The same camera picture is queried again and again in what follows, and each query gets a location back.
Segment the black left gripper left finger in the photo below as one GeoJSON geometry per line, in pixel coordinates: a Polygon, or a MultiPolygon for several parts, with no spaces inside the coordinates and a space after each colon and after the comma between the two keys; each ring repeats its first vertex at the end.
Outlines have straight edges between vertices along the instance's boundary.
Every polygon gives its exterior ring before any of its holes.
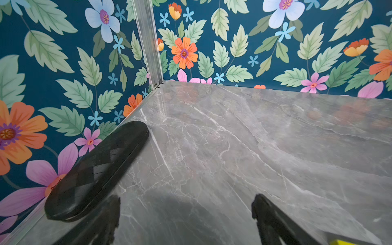
{"type": "Polygon", "coordinates": [[[119,227],[120,197],[112,195],[97,206],[55,245],[111,245],[119,227]]]}

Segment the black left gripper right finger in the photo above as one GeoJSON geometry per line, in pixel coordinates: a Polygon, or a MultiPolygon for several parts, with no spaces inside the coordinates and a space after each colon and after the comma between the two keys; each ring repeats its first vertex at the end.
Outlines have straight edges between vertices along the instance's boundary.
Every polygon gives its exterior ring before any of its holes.
{"type": "Polygon", "coordinates": [[[251,204],[263,245],[378,245],[380,240],[343,211],[302,204],[281,209],[263,194],[251,204]]]}

